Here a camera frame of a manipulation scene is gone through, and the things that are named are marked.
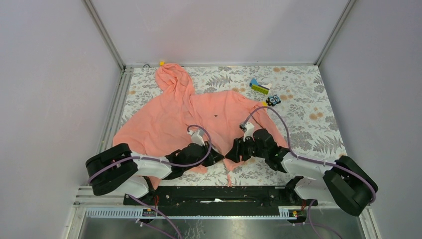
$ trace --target metal frame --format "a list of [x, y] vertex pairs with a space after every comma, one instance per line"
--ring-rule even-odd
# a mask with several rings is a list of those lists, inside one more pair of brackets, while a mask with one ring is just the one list
[[343, 27], [343, 24], [346, 21], [347, 17], [349, 16], [350, 11], [352, 11], [352, 8], [355, 5], [356, 1], [357, 0], [349, 0], [347, 2], [346, 7], [344, 7], [344, 10], [341, 13], [340, 18], [338, 19], [337, 23], [335, 24], [334, 29], [332, 30], [330, 36], [328, 37], [328, 40], [325, 43], [324, 47], [322, 48], [322, 51], [319, 54], [318, 58], [316, 59], [314, 65], [316, 65], [318, 67], [321, 65], [321, 63], [324, 60], [324, 57], [326, 56], [328, 50], [331, 48], [335, 37], [338, 35], [338, 32], [340, 31], [341, 27]]
[[[106, 28], [104, 27], [103, 22], [101, 21], [93, 3], [91, 0], [83, 0], [89, 14], [93, 18], [95, 25], [97, 26], [103, 40], [105, 41], [106, 46], [110, 50], [114, 60], [116, 61], [119, 68], [122, 70], [121, 77], [116, 86], [116, 90], [113, 95], [113, 100], [111, 107], [108, 112], [107, 122], [104, 128], [103, 135], [100, 140], [100, 145], [98, 147], [98, 152], [102, 152], [107, 148], [110, 148], [112, 145], [112, 138], [119, 128], [121, 121], [121, 115], [123, 113], [124, 102], [126, 100], [127, 91], [130, 86], [131, 77], [133, 70], [136, 67], [143, 67], [143, 65], [125, 65], [118, 50], [116, 49], [113, 41], [110, 38]], [[283, 63], [282, 65], [286, 66], [296, 66], [296, 65], [317, 65], [320, 66], [326, 56], [328, 50], [332, 46], [332, 43], [336, 36], [338, 35], [340, 29], [342, 28], [346, 18], [348, 17], [350, 11], [352, 10], [356, 0], [349, 0], [344, 8], [339, 20], [337, 21], [334, 29], [332, 30], [330, 36], [328, 37], [327, 42], [325, 43], [320, 55], [314, 63]], [[184, 64], [184, 66], [274, 66], [280, 65], [280, 63], [245, 63], [245, 64]], [[151, 67], [158, 67], [158, 64], [150, 64]], [[85, 218], [89, 216], [87, 212], [92, 211], [95, 208], [109, 208], [111, 210], [121, 209], [136, 209], [139, 210], [144, 208], [143, 206], [124, 206], [123, 205], [124, 194], [121, 193], [110, 193], [104, 196], [94, 196], [92, 193], [92, 188], [90, 186], [81, 186], [79, 187], [78, 194], [76, 196], [74, 205], [72, 207], [68, 223], [66, 225], [66, 230], [64, 231], [63, 238], [66, 239], [78, 239], [82, 231]], [[280, 207], [280, 210], [291, 210], [299, 209], [300, 207], [288, 206]], [[338, 208], [337, 205], [323, 205], [320, 204], [315, 206], [315, 208]], [[274, 219], [274, 218], [260, 218], [260, 217], [250, 217], [250, 219]], [[375, 222], [371, 207], [367, 207], [362, 214], [359, 216], [359, 219], [362, 224], [362, 228], [366, 238], [369, 239], [381, 239], [378, 226]]]
[[106, 28], [104, 27], [103, 22], [101, 21], [100, 16], [98, 16], [97, 10], [95, 9], [93, 3], [91, 0], [83, 0], [85, 3], [85, 6], [90, 13], [91, 17], [93, 18], [93, 22], [97, 26], [98, 30], [100, 31], [101, 36], [103, 37], [103, 40], [107, 46], [107, 48], [110, 50], [114, 60], [116, 61], [117, 65], [121, 70], [124, 69], [124, 62], [121, 59], [119, 52], [116, 49], [116, 46], [113, 44], [113, 41], [110, 38], [110, 35], [108, 34]]
[[[124, 194], [112, 192], [103, 196], [95, 196], [91, 186], [79, 187], [74, 205], [71, 211], [71, 219], [68, 222], [67, 230], [64, 234], [64, 239], [78, 239], [84, 221], [88, 217], [97, 218], [138, 218], [136, 215], [138, 211], [145, 208], [144, 206], [125, 206], [123, 205]], [[319, 209], [337, 209], [334, 204], [319, 204], [314, 206]], [[297, 209], [298, 206], [283, 206], [279, 207], [280, 215], [285, 215], [287, 210]], [[232, 220], [280, 220], [288, 219], [284, 217], [170, 217], [171, 219], [232, 219]], [[375, 222], [372, 208], [368, 206], [363, 210], [359, 216], [364, 235], [367, 239], [381, 239], [378, 226]]]
[[127, 91], [132, 79], [133, 67], [126, 67], [121, 75], [116, 91], [113, 96], [113, 102], [108, 111], [107, 123], [100, 140], [98, 153], [111, 148], [114, 135], [119, 129], [121, 115], [123, 114], [124, 102], [126, 101]]
[[[344, 22], [346, 21], [347, 17], [349, 16], [349, 13], [351, 12], [353, 6], [355, 5], [357, 0], [348, 0], [346, 3], [346, 6], [344, 7], [343, 12], [340, 15], [340, 18], [338, 19], [337, 23], [334, 26], [334, 29], [331, 31], [327, 42], [325, 43], [324, 47], [322, 48], [321, 53], [319, 54], [318, 58], [314, 63], [244, 63], [244, 64], [229, 64], [231, 66], [274, 66], [274, 65], [286, 65], [286, 66], [297, 66], [297, 65], [316, 65], [320, 66], [322, 61], [324, 60], [324, 57], [326, 56], [328, 50], [332, 46], [332, 43], [336, 36], [338, 35], [338, 32], [343, 27]], [[93, 18], [93, 21], [95, 25], [97, 26], [98, 30], [100, 31], [101, 36], [103, 37], [103, 40], [107, 46], [107, 48], [110, 50], [114, 60], [116, 61], [117, 65], [121, 70], [124, 70], [126, 68], [125, 63], [123, 62], [122, 58], [120, 57], [120, 54], [118, 50], [116, 49], [116, 46], [114, 45], [110, 35], [108, 34], [106, 28], [104, 27], [103, 22], [101, 21], [100, 16], [98, 15], [97, 10], [95, 9], [93, 3], [91, 0], [83, 0], [85, 3], [85, 6], [90, 13], [91, 17]], [[184, 64], [184, 66], [227, 66], [228, 64]], [[130, 65], [130, 67], [142, 67], [143, 65]], [[150, 64], [151, 67], [159, 66], [158, 64]]]

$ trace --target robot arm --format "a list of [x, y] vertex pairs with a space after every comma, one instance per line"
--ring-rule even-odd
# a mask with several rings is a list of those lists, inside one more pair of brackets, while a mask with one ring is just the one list
[[117, 191], [140, 198], [152, 190], [149, 179], [144, 176], [174, 179], [199, 164], [208, 167], [224, 158], [211, 147], [207, 157], [196, 164], [207, 154], [210, 145], [202, 138], [203, 130], [190, 130], [189, 134], [193, 143], [167, 156], [139, 154], [121, 143], [90, 158], [85, 165], [94, 195]]
[[[375, 182], [347, 156], [326, 163], [339, 165], [352, 174], [331, 164], [299, 160], [288, 148], [278, 146], [264, 128], [254, 131], [254, 126], [249, 122], [240, 128], [244, 136], [233, 141], [233, 148], [225, 157], [234, 162], [240, 162], [240, 159], [246, 161], [251, 156], [264, 158], [271, 169], [295, 175], [286, 185], [293, 198], [336, 203], [345, 212], [358, 216], [371, 202], [373, 194], [353, 174], [367, 181], [375, 191], [378, 190]], [[118, 191], [141, 198], [153, 190], [149, 179], [144, 176], [161, 179], [182, 176], [186, 170], [198, 165], [196, 163], [203, 159], [210, 146], [202, 138], [203, 131], [190, 131], [189, 134], [194, 143], [163, 157], [132, 152], [125, 143], [92, 157], [86, 162], [86, 167], [94, 195]], [[211, 166], [223, 158], [223, 155], [211, 149], [201, 165]]]
[[[249, 122], [241, 124], [240, 128], [244, 136], [234, 140], [233, 148], [226, 158], [239, 162], [240, 157], [243, 161], [251, 156], [260, 157], [265, 159], [271, 169], [295, 175], [286, 188], [294, 191], [300, 199], [336, 203], [345, 212], [358, 216], [371, 202], [373, 194], [354, 174], [367, 181], [375, 192], [378, 191], [377, 184], [350, 157], [341, 156], [338, 160], [315, 164], [300, 160], [288, 148], [278, 146], [264, 128], [254, 132], [254, 126]], [[332, 164], [351, 173], [330, 166]]]

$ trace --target white wall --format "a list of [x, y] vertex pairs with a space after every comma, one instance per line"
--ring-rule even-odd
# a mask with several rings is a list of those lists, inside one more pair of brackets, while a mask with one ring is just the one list
[[313, 63], [347, 0], [93, 0], [126, 64]]
[[422, 1], [358, 1], [320, 70], [383, 239], [420, 238]]
[[0, 238], [57, 239], [119, 70], [79, 0], [0, 1]]

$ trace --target metal floor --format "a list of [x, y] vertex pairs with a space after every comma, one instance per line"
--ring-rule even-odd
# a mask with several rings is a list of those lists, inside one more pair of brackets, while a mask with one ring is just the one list
[[[313, 209], [314, 223], [324, 224], [340, 233], [344, 239], [364, 239], [358, 217], [340, 209]], [[310, 225], [292, 226], [284, 220], [172, 220], [185, 239], [317, 239]], [[151, 225], [177, 238], [167, 221], [156, 219]], [[317, 228], [324, 239], [338, 236]], [[133, 219], [86, 218], [80, 239], [166, 239], [165, 235], [147, 227], [140, 227]]]

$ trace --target purple cable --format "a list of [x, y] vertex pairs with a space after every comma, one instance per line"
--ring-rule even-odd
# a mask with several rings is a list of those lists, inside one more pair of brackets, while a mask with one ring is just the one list
[[137, 202], [137, 203], [139, 203], [139, 204], [141, 204], [141, 205], [143, 205], [143, 206], [146, 206], [146, 207], [149, 207], [149, 208], [151, 208], [152, 210], [154, 210], [156, 213], [158, 213], [158, 214], [160, 214], [160, 215], [162, 215], [172, 226], [173, 226], [173, 228], [176, 230], [176, 232], [177, 232], [177, 235], [179, 235], [179, 238], [180, 239], [183, 239], [183, 237], [182, 237], [182, 233], [180, 233], [180, 230], [177, 228], [177, 226], [176, 225], [174, 225], [174, 223], [166, 216], [166, 215], [164, 215], [164, 213], [162, 213], [160, 210], [158, 210], [158, 209], [156, 209], [156, 208], [154, 208], [154, 207], [152, 207], [152, 206], [150, 206], [150, 205], [148, 205], [148, 204], [146, 204], [146, 203], [144, 203], [144, 202], [142, 202], [142, 201], [140, 201], [139, 199], [137, 199], [136, 197], [134, 197], [134, 196], [132, 196], [132, 195], [129, 195], [129, 197], [131, 198], [131, 199], [133, 199], [135, 202]]
[[163, 231], [163, 230], [159, 229], [158, 227], [155, 227], [155, 226], [149, 225], [148, 223], [143, 223], [143, 222], [141, 222], [140, 224], [141, 224], [141, 227], [142, 227], [142, 226], [147, 226], [147, 227], [149, 227], [149, 228], [152, 228], [152, 229], [154, 229], [154, 230], [157, 230], [157, 231], [161, 232], [162, 234], [164, 234], [164, 235], [166, 235], [166, 236], [170, 237], [171, 239], [176, 239], [174, 236], [172, 236], [172, 235], [168, 234], [167, 232], [165, 232], [165, 231]]
[[318, 223], [314, 223], [314, 226], [320, 227], [320, 228], [324, 228], [324, 229], [329, 230], [329, 231], [332, 231], [334, 234], [336, 234], [338, 236], [338, 238], [343, 239], [343, 237], [340, 235], [340, 233], [338, 233], [336, 230], [334, 230], [333, 228], [331, 228], [329, 226], [318, 224]]
[[[150, 157], [142, 157], [142, 159], [144, 159], [144, 160], [149, 160], [149, 161], [155, 161], [155, 162], [161, 162], [162, 164], [168, 164], [168, 165], [172, 165], [172, 166], [176, 166], [176, 167], [191, 167], [191, 166], [196, 166], [196, 165], [199, 165], [199, 164], [201, 164], [207, 157], [208, 157], [208, 155], [210, 154], [210, 152], [211, 152], [211, 149], [212, 149], [212, 147], [211, 147], [211, 145], [212, 145], [212, 142], [211, 142], [211, 136], [210, 136], [210, 134], [208, 133], [208, 131], [206, 131], [202, 126], [199, 126], [199, 125], [196, 125], [196, 124], [192, 124], [192, 125], [190, 125], [190, 126], [188, 126], [188, 131], [189, 131], [189, 129], [191, 128], [191, 127], [198, 127], [198, 128], [200, 128], [200, 129], [202, 129], [204, 132], [205, 132], [205, 134], [207, 135], [207, 137], [208, 137], [208, 140], [209, 140], [209, 143], [210, 143], [210, 146], [208, 147], [208, 151], [207, 151], [207, 153], [205, 154], [205, 156], [201, 159], [201, 160], [199, 160], [198, 162], [195, 162], [195, 163], [191, 163], [191, 164], [178, 164], [178, 163], [170, 163], [170, 162], [166, 162], [166, 161], [160, 161], [159, 159], [156, 159], [156, 158], [150, 158]], [[109, 170], [109, 169], [111, 169], [111, 168], [113, 168], [113, 167], [115, 167], [116, 165], [118, 165], [118, 164], [120, 164], [120, 163], [123, 163], [123, 162], [126, 162], [126, 161], [129, 161], [129, 160], [132, 160], [132, 159], [140, 159], [140, 157], [139, 156], [133, 156], [133, 157], [127, 157], [127, 158], [124, 158], [124, 159], [121, 159], [121, 160], [119, 160], [119, 161], [117, 161], [117, 162], [114, 162], [114, 163], [112, 163], [112, 164], [110, 164], [110, 165], [107, 165], [106, 167], [104, 167], [104, 168], [102, 168], [100, 171], [98, 171], [98, 172], [96, 172], [95, 174], [93, 174], [89, 179], [88, 179], [88, 184], [91, 184], [91, 181], [94, 179], [94, 178], [96, 178], [98, 175], [100, 175], [100, 174], [102, 174], [103, 172], [105, 172], [105, 171], [107, 171], [107, 170]]]
[[[201, 159], [201, 160], [199, 160], [198, 162], [195, 162], [195, 163], [191, 163], [191, 164], [177, 164], [177, 163], [170, 163], [170, 162], [165, 162], [165, 161], [160, 161], [159, 159], [156, 159], [156, 158], [150, 158], [150, 157], [142, 157], [142, 159], [144, 159], [144, 160], [150, 160], [150, 161], [156, 161], [156, 162], [161, 162], [161, 163], [163, 163], [163, 164], [169, 164], [169, 165], [173, 165], [173, 166], [177, 166], [177, 167], [191, 167], [191, 166], [196, 166], [196, 165], [198, 165], [198, 164], [201, 164], [207, 157], [208, 157], [208, 155], [210, 154], [210, 152], [211, 152], [211, 145], [212, 145], [212, 142], [211, 142], [211, 136], [210, 136], [210, 134], [202, 127], [202, 126], [199, 126], [199, 125], [196, 125], [196, 124], [192, 124], [192, 125], [190, 125], [190, 126], [188, 126], [188, 131], [189, 131], [189, 129], [191, 128], [191, 127], [198, 127], [198, 128], [200, 128], [200, 129], [202, 129], [204, 132], [205, 132], [205, 134], [207, 135], [207, 137], [208, 137], [208, 140], [209, 140], [209, 143], [210, 143], [210, 146], [208, 147], [208, 151], [207, 151], [207, 153], [205, 154], [205, 156]], [[112, 163], [112, 164], [110, 164], [110, 165], [108, 165], [108, 166], [106, 166], [106, 167], [104, 167], [103, 169], [101, 169], [101, 170], [99, 170], [98, 172], [96, 172], [95, 174], [93, 174], [89, 179], [88, 179], [88, 184], [91, 184], [91, 182], [92, 182], [92, 180], [94, 179], [94, 178], [96, 178], [98, 175], [100, 175], [100, 174], [102, 174], [103, 172], [105, 172], [105, 171], [107, 171], [107, 170], [109, 170], [109, 169], [111, 169], [111, 168], [113, 168], [113, 167], [115, 167], [116, 165], [118, 165], [118, 164], [120, 164], [120, 163], [123, 163], [123, 162], [126, 162], [126, 161], [129, 161], [129, 160], [132, 160], [132, 159], [140, 159], [140, 157], [139, 156], [134, 156], [134, 157], [127, 157], [127, 158], [124, 158], [124, 159], [121, 159], [121, 160], [119, 160], [119, 161], [117, 161], [117, 162], [114, 162], [114, 163]], [[134, 197], [134, 196], [132, 196], [132, 195], [129, 195], [134, 201], [136, 201], [137, 203], [139, 203], [139, 204], [141, 204], [141, 205], [143, 205], [143, 206], [146, 206], [146, 207], [149, 207], [149, 208], [151, 208], [152, 210], [154, 210], [154, 211], [156, 211], [157, 213], [159, 213], [160, 215], [162, 215], [173, 227], [174, 227], [174, 229], [176, 230], [176, 232], [177, 232], [177, 234], [179, 235], [179, 238], [180, 239], [183, 239], [183, 237], [182, 237], [182, 234], [180, 233], [180, 230], [176, 227], [176, 225], [174, 225], [174, 223], [166, 216], [166, 215], [164, 215], [164, 213], [162, 213], [160, 210], [158, 210], [158, 209], [155, 209], [155, 208], [153, 208], [153, 207], [151, 207], [151, 206], [149, 206], [148, 204], [145, 204], [145, 203], [143, 203], [143, 202], [141, 202], [140, 200], [138, 200], [136, 197]], [[169, 235], [168, 233], [166, 233], [165, 231], [163, 231], [163, 230], [161, 230], [161, 229], [159, 229], [159, 228], [156, 228], [156, 227], [154, 227], [154, 226], [151, 226], [151, 225], [147, 225], [147, 227], [150, 227], [150, 228], [153, 228], [153, 229], [156, 229], [156, 230], [158, 230], [159, 232], [161, 232], [161, 233], [163, 233], [163, 234], [165, 234], [165, 235], [167, 235], [168, 237], [170, 237], [170, 238], [174, 238], [174, 237], [172, 237], [171, 235]]]
[[199, 126], [199, 125], [196, 125], [196, 124], [192, 124], [192, 125], [190, 125], [190, 126], [188, 126], [188, 131], [189, 131], [189, 129], [191, 128], [191, 127], [198, 127], [198, 128], [200, 128], [200, 129], [202, 129], [204, 132], [205, 132], [205, 134], [207, 135], [207, 137], [208, 137], [208, 140], [209, 140], [209, 144], [210, 144], [210, 146], [208, 147], [208, 151], [207, 151], [207, 153], [205, 154], [205, 156], [201, 159], [201, 160], [199, 160], [198, 162], [195, 162], [195, 163], [191, 163], [191, 164], [178, 164], [178, 163], [170, 163], [170, 162], [166, 162], [166, 161], [160, 161], [159, 159], [156, 159], [156, 158], [150, 158], [150, 157], [142, 157], [141, 159], [143, 159], [143, 160], [150, 160], [150, 161], [155, 161], [155, 162], [161, 162], [162, 164], [168, 164], [168, 165], [172, 165], [172, 166], [176, 166], [176, 167], [192, 167], [192, 166], [196, 166], [196, 165], [199, 165], [199, 164], [201, 164], [207, 157], [208, 157], [208, 155], [211, 153], [211, 145], [212, 145], [212, 143], [211, 143], [211, 136], [210, 136], [210, 134], [202, 127], [202, 126]]
[[107, 171], [107, 170], [109, 170], [109, 169], [111, 169], [111, 168], [113, 168], [114, 166], [116, 166], [116, 165], [118, 165], [118, 164], [120, 164], [120, 163], [123, 163], [123, 162], [126, 162], [126, 161], [129, 161], [129, 160], [132, 160], [132, 159], [139, 159], [140, 157], [138, 157], [138, 156], [134, 156], [134, 157], [127, 157], [127, 158], [124, 158], [124, 159], [121, 159], [121, 160], [119, 160], [119, 161], [117, 161], [117, 162], [114, 162], [114, 163], [112, 163], [112, 164], [110, 164], [110, 165], [107, 165], [106, 167], [104, 167], [103, 169], [101, 169], [100, 171], [98, 171], [98, 172], [96, 172], [96, 173], [94, 173], [89, 179], [88, 179], [88, 184], [91, 184], [91, 182], [92, 182], [92, 180], [94, 179], [94, 178], [96, 178], [98, 175], [100, 175], [100, 174], [102, 174], [102, 173], [104, 173], [105, 171]]
[[344, 168], [344, 167], [342, 167], [342, 166], [339, 166], [339, 165], [337, 165], [337, 164], [335, 164], [335, 163], [323, 162], [323, 161], [319, 161], [319, 160], [315, 160], [315, 159], [310, 159], [310, 158], [306, 158], [306, 157], [303, 157], [303, 156], [298, 156], [296, 153], [294, 153], [294, 152], [293, 152], [293, 149], [292, 149], [292, 146], [290, 145], [290, 135], [289, 135], [289, 129], [287, 128], [287, 125], [286, 125], [286, 123], [284, 122], [283, 118], [281, 118], [280, 114], [278, 114], [278, 112], [277, 112], [277, 111], [275, 111], [275, 109], [273, 109], [273, 108], [271, 108], [271, 107], [268, 107], [268, 106], [261, 106], [261, 107], [258, 107], [258, 108], [256, 108], [256, 109], [254, 109], [254, 111], [252, 111], [252, 112], [251, 112], [251, 114], [249, 114], [249, 116], [246, 118], [245, 122], [243, 122], [243, 123], [247, 123], [247, 122], [248, 122], [248, 120], [252, 117], [253, 113], [255, 113], [257, 110], [260, 110], [260, 109], [263, 109], [263, 108], [267, 108], [267, 109], [272, 110], [272, 111], [273, 111], [273, 112], [274, 112], [274, 113], [278, 116], [278, 118], [281, 120], [281, 122], [283, 123], [284, 128], [286, 129], [286, 134], [287, 134], [287, 145], [288, 145], [288, 147], [289, 147], [290, 153], [291, 153], [294, 157], [296, 157], [296, 158], [298, 158], [298, 159], [301, 159], [301, 160], [304, 160], [304, 161], [311, 162], [311, 163], [316, 163], [316, 164], [322, 164], [322, 165], [332, 166], [332, 167], [335, 167], [335, 168], [341, 169], [341, 170], [345, 171], [346, 173], [348, 173], [348, 174], [350, 174], [350, 175], [353, 175], [354, 177], [356, 177], [357, 179], [359, 179], [360, 181], [362, 181], [362, 182], [363, 182], [363, 183], [364, 183], [364, 184], [365, 184], [365, 185], [369, 188], [369, 190], [371, 190], [371, 193], [372, 193], [372, 200], [371, 200], [371, 202], [370, 202], [370, 203], [375, 202], [375, 199], [377, 198], [377, 195], [376, 195], [375, 189], [371, 186], [371, 184], [370, 184], [370, 183], [368, 183], [368, 181], [366, 181], [366, 180], [365, 180], [364, 178], [362, 178], [360, 175], [356, 174], [355, 172], [350, 171], [350, 170], [349, 170], [349, 169], [347, 169], [347, 168]]
[[311, 207], [312, 207], [312, 204], [314, 204], [314, 202], [315, 202], [316, 200], [315, 199], [313, 199], [312, 201], [311, 201], [311, 203], [309, 203], [309, 206], [308, 206], [308, 219], [309, 219], [309, 224], [311, 225], [311, 227], [312, 227], [312, 229], [314, 230], [314, 232], [316, 233], [316, 235], [318, 235], [318, 237], [319, 237], [319, 239], [322, 239], [322, 237], [321, 237], [321, 235], [317, 232], [317, 230], [315, 229], [315, 227], [314, 227], [314, 224], [312, 223], [312, 219], [311, 219]]

